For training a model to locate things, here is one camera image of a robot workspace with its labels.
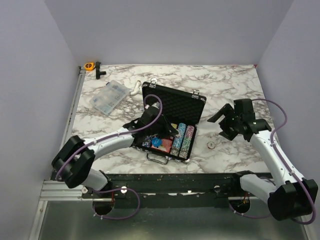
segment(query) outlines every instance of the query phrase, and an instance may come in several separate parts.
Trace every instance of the plastic container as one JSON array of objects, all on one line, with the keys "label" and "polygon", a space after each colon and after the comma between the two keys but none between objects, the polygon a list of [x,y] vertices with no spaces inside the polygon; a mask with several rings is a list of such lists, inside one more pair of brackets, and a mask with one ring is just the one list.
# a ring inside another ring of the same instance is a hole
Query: plastic container
[{"label": "plastic container", "polygon": [[105,115],[109,115],[113,109],[129,94],[130,89],[112,80],[106,84],[91,100],[90,103]]}]

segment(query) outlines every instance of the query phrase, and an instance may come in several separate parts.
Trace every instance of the marble tabletop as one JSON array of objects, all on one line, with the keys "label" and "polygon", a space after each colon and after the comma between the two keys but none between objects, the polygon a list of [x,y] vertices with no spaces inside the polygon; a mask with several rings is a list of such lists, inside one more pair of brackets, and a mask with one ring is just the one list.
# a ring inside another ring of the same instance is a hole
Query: marble tabletop
[{"label": "marble tabletop", "polygon": [[[194,89],[206,96],[207,101],[198,124],[189,163],[169,161],[167,165],[149,161],[146,153],[134,148],[120,149],[93,163],[93,168],[110,174],[178,174],[178,173],[234,173],[243,170],[269,172],[261,156],[251,144],[237,136],[229,141],[218,135],[217,123],[209,123],[226,103],[242,98],[264,98],[256,69],[253,65],[102,65],[106,75],[96,80],[95,71],[84,78],[76,110],[72,134],[92,138],[117,131],[123,124],[141,116],[141,94],[128,96],[109,116],[90,104],[90,99],[107,82],[115,80],[133,89],[137,80],[142,83],[157,78],[157,84],[192,93]],[[253,102],[257,118],[264,118],[273,127],[268,106]],[[207,144],[215,147],[209,149]]]}]

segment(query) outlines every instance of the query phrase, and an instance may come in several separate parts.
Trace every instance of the case latch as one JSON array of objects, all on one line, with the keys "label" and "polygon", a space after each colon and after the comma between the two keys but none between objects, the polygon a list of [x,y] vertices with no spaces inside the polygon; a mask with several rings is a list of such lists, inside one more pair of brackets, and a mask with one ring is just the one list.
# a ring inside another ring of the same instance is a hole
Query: case latch
[{"label": "case latch", "polygon": [[156,88],[157,81],[158,81],[158,80],[157,80],[156,78],[152,78],[149,87],[155,89],[155,88]]},{"label": "case latch", "polygon": [[200,91],[198,89],[193,90],[192,98],[193,99],[198,99],[199,98],[199,93]]}]

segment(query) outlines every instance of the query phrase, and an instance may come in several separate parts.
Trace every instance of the wall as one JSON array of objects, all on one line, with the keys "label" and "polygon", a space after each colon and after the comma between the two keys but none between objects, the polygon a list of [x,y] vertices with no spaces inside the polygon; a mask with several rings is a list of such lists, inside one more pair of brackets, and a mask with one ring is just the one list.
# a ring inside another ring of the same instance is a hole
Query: wall
[{"label": "wall", "polygon": [[[287,112],[281,145],[306,178],[320,184],[320,1],[295,0],[263,54],[257,72],[264,94]],[[279,124],[280,111],[271,108]],[[320,205],[316,204],[318,213]],[[316,226],[320,236],[320,216]]]},{"label": "wall", "polygon": [[256,64],[293,0],[44,0],[77,63]]},{"label": "wall", "polygon": [[79,68],[42,0],[0,7],[0,239],[26,240]]}]

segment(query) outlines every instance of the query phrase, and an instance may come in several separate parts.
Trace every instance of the poker chip case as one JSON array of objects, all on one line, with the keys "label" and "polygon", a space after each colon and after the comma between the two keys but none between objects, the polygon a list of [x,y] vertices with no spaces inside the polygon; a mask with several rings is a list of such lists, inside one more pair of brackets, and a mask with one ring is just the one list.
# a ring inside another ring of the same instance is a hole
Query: poker chip case
[{"label": "poker chip case", "polygon": [[[202,112],[204,110],[207,98],[200,95],[199,90],[193,90],[193,93],[177,90],[174,88],[161,86],[156,84],[157,81],[153,78],[151,82],[144,82],[142,84],[142,96],[143,99],[149,95],[157,95],[162,101],[162,114],[172,123],[179,125],[183,123],[187,126],[193,126],[194,131],[188,152],[185,152],[186,157],[180,157],[179,155],[172,155],[167,152],[163,152],[156,148],[142,146],[142,144],[134,144],[134,147],[138,150],[145,151],[147,158],[151,161],[155,161],[161,164],[167,164],[169,160],[173,159],[177,162],[188,163],[192,152],[193,144],[197,133],[197,124],[200,121]],[[157,102],[154,97],[149,97],[146,100],[146,104],[151,106]],[[149,154],[155,154],[166,158],[166,162],[163,163],[158,160],[150,159]]]}]

